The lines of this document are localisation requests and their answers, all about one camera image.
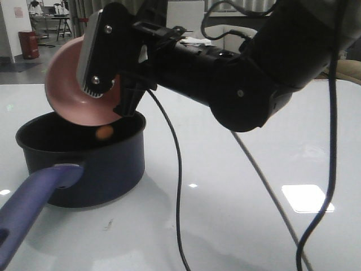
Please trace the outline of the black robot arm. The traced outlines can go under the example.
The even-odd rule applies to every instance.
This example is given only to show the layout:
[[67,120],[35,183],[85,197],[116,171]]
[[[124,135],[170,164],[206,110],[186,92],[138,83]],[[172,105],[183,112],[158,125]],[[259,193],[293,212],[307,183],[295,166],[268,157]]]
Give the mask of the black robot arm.
[[120,116],[131,116],[143,93],[161,85],[209,106],[227,129],[247,132],[360,37],[359,1],[278,1],[236,53],[185,44],[182,27],[165,26],[166,9],[166,1],[144,1],[132,15],[112,2],[90,18],[86,37],[93,44],[78,81],[100,97],[120,76]]

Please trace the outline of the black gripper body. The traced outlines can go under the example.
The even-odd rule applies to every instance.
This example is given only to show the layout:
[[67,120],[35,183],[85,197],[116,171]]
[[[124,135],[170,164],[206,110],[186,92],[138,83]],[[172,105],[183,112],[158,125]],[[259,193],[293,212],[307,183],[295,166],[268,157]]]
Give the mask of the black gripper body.
[[112,81],[120,77],[120,101],[113,112],[132,116],[145,91],[156,89],[138,63],[143,46],[133,29],[133,15],[120,3],[103,8],[90,60],[90,93],[100,96],[110,91]]

